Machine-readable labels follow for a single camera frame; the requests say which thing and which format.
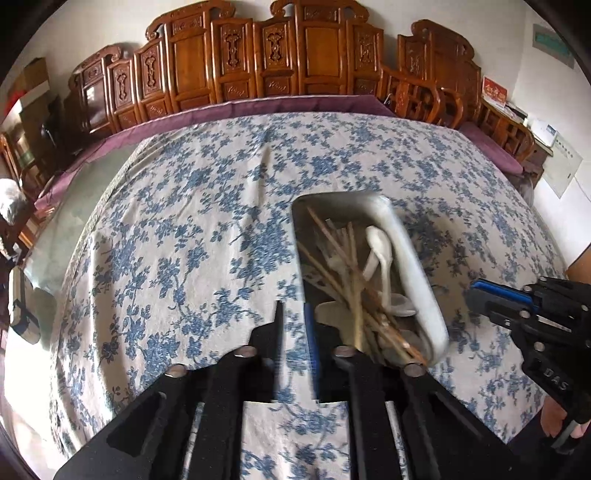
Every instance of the wall sign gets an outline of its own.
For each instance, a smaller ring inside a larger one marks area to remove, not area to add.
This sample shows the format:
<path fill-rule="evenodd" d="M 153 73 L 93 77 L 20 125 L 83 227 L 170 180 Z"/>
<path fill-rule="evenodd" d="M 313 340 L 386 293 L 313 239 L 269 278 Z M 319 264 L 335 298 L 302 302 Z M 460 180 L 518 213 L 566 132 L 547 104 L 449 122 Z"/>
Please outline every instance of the wall sign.
<path fill-rule="evenodd" d="M 574 68 L 574 57 L 566 43 L 549 28 L 534 24 L 534 38 L 532 41 L 534 48 L 541 50 L 555 59 L 560 60 L 570 68 Z"/>

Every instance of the purple bench cushion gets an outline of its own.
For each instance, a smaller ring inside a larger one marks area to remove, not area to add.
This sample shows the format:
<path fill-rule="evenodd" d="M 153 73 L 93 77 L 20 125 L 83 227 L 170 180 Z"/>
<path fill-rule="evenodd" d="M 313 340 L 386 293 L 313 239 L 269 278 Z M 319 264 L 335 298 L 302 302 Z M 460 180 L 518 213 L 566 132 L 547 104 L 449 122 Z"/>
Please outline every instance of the purple bench cushion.
<path fill-rule="evenodd" d="M 74 163 L 54 182 L 47 194 L 35 202 L 35 207 L 42 210 L 50 205 L 57 206 L 82 165 L 98 160 L 116 148 L 139 143 L 144 138 L 189 125 L 239 116 L 285 112 L 346 112 L 394 116 L 390 109 L 373 95 L 270 97 L 220 103 L 176 113 L 123 130 L 91 145 L 77 156 Z"/>
<path fill-rule="evenodd" d="M 513 175 L 521 175 L 523 173 L 523 167 L 520 163 L 495 143 L 491 137 L 487 137 L 476 124 L 465 122 L 460 127 L 460 132 L 468 137 L 481 150 L 485 157 L 493 162 L 503 173 L 511 173 Z"/>

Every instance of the screw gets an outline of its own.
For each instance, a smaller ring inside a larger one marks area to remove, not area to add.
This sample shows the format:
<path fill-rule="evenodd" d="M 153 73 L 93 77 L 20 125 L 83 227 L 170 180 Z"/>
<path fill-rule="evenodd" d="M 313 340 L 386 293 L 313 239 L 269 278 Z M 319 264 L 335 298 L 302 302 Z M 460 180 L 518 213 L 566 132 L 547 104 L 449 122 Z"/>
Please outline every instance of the screw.
<path fill-rule="evenodd" d="M 250 358 L 255 355 L 256 355 L 256 348 L 254 348 L 251 345 L 243 345 L 234 351 L 234 356 L 238 356 L 240 358 Z"/>
<path fill-rule="evenodd" d="M 422 377 L 427 372 L 421 364 L 406 364 L 403 370 L 406 376 L 412 378 Z"/>
<path fill-rule="evenodd" d="M 334 353 L 335 353 L 335 356 L 338 356 L 339 358 L 348 358 L 350 356 L 354 356 L 356 351 L 357 350 L 353 346 L 341 345 L 341 346 L 338 346 L 337 348 L 335 348 Z"/>
<path fill-rule="evenodd" d="M 166 376 L 172 378 L 181 378 L 187 375 L 187 368 L 183 364 L 174 364 L 166 370 Z"/>

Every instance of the human hand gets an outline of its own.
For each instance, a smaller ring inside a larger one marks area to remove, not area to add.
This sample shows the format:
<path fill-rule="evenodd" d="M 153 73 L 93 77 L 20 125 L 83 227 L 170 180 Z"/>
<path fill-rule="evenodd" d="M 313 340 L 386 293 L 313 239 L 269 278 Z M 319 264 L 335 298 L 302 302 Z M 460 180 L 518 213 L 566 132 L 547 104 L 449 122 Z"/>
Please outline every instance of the human hand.
<path fill-rule="evenodd" d="M 542 430 L 544 430 L 546 436 L 556 437 L 560 433 L 560 430 L 562 430 L 562 422 L 565 418 L 566 412 L 560 405 L 558 405 L 556 400 L 552 397 L 546 397 L 544 405 L 542 406 L 542 415 L 540 418 Z M 577 425 L 570 436 L 575 439 L 581 438 L 587 430 L 587 427 L 589 427 L 589 422 L 584 425 Z"/>

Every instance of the blue floral tablecloth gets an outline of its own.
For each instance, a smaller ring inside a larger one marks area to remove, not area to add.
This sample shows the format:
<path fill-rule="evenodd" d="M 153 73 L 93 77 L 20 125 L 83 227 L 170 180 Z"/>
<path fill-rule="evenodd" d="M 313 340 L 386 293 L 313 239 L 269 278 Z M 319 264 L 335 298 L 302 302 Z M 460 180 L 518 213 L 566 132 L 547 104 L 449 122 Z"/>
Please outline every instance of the blue floral tablecloth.
<path fill-rule="evenodd" d="M 282 113 L 142 142 L 73 255 L 54 328 L 50 399 L 67 455 L 173 363 L 215 363 L 285 301 L 280 402 L 248 404 L 248 478 L 347 478 L 347 412 L 312 398 L 290 219 L 301 194 L 377 190 L 413 239 L 450 332 L 432 369 L 508 440 L 540 407 L 507 331 L 469 314 L 469 283 L 562 274 L 556 246 L 457 131 L 350 113 Z"/>

